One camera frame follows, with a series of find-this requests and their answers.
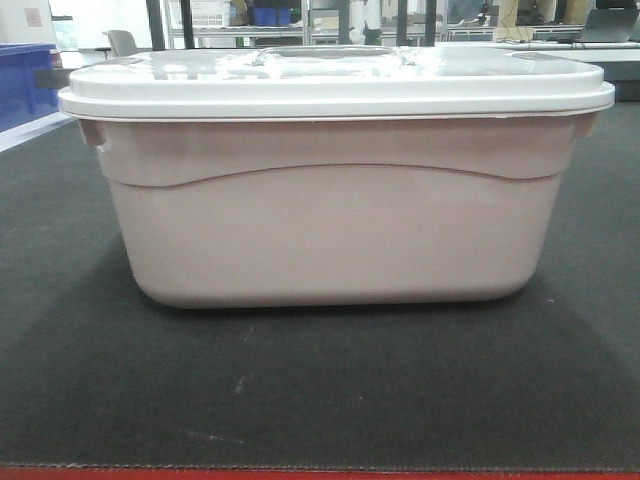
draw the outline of white wall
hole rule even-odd
[[[37,8],[42,26],[27,24],[25,8]],[[56,43],[48,0],[0,0],[0,43]]]

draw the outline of lid handle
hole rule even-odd
[[[253,60],[254,67],[261,67],[269,56],[278,55],[285,58],[319,58],[325,60],[339,60],[355,57],[381,57],[383,55],[395,55],[396,52],[389,47],[349,45],[328,47],[274,47],[265,48]]]

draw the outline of laptop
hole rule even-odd
[[[581,43],[627,42],[636,20],[638,20],[636,8],[591,10],[582,33],[576,41]]]

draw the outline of chair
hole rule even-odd
[[[126,30],[108,30],[104,34],[109,39],[109,44],[113,50],[113,55],[116,57],[128,57],[138,53],[138,46],[136,41],[131,35],[131,32]]]

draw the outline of scuff mark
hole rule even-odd
[[[245,377],[240,377],[238,382],[236,383],[236,395],[240,395],[242,393],[242,389],[244,388],[244,380]]]
[[[249,332],[247,332],[247,334],[244,336],[244,339],[243,339],[244,343],[247,343],[249,341],[255,329],[256,327],[254,325],[251,325],[251,327],[249,328]]]
[[[214,435],[212,433],[194,432],[192,430],[189,430],[187,432],[187,436],[189,438],[199,438],[199,439],[202,439],[202,440],[207,440],[209,442],[234,443],[236,445],[241,445],[241,446],[245,445],[244,440],[237,440],[237,439],[234,439],[234,438],[225,438],[225,437],[221,437],[219,435]]]

